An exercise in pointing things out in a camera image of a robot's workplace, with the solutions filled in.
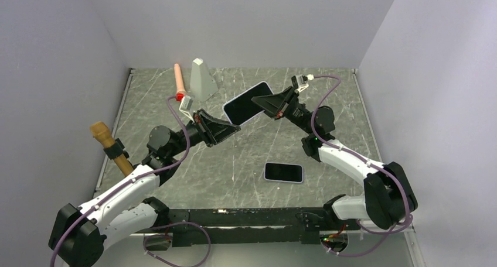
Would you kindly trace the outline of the phone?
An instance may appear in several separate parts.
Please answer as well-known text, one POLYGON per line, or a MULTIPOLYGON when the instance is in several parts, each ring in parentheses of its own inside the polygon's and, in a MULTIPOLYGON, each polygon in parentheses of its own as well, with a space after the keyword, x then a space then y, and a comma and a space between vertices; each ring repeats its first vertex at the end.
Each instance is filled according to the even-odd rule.
POLYGON ((252 102, 253 97, 272 95, 273 91, 266 81, 250 87, 243 93, 232 98, 222 106, 223 113, 231 124, 242 126, 249 120, 263 113, 264 110, 252 102))

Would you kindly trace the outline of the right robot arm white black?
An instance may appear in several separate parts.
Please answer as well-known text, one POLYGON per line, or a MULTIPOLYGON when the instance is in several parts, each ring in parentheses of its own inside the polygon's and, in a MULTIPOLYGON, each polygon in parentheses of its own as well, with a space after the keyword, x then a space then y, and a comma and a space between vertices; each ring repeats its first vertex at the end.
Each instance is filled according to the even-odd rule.
POLYGON ((301 142, 307 156, 338 169, 363 187, 360 196, 341 194, 324 204, 323 220, 328 228, 335 230, 366 220, 388 230, 402 220, 410 220, 418 202, 402 166, 369 159, 336 139, 331 134, 335 129, 331 107, 319 105, 314 111, 308 110, 293 87, 251 100, 268 117, 286 118, 305 131, 308 135, 301 142))

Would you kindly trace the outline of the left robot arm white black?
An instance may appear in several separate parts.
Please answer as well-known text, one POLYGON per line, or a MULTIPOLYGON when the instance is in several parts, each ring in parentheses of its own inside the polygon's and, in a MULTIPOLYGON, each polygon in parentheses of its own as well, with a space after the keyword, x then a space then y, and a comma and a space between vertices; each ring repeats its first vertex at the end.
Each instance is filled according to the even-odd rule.
POLYGON ((132 172, 96 198, 58 212, 48 246, 50 265, 61 259, 65 266, 93 266, 103 252, 136 231, 150 228, 160 232, 167 227, 169 208, 150 197, 130 208, 153 189, 166 183, 182 163, 175 156, 187 156, 199 143, 212 147, 240 130, 240 126, 210 116, 200 109, 180 131, 167 126, 153 128, 147 143, 148 154, 132 172))

